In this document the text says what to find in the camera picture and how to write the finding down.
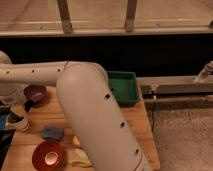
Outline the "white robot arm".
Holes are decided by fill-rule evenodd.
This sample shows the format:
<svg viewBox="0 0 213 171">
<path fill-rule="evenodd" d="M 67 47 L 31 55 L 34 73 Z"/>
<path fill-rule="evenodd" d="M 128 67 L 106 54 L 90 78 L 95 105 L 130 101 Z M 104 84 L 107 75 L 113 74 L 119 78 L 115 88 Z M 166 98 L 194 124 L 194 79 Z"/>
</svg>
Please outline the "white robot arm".
<svg viewBox="0 0 213 171">
<path fill-rule="evenodd" d="M 17 84 L 56 88 L 60 107 L 96 171 L 154 171 L 114 95 L 105 69 L 93 62 L 14 64 L 0 51 L 0 96 Z"/>
</svg>

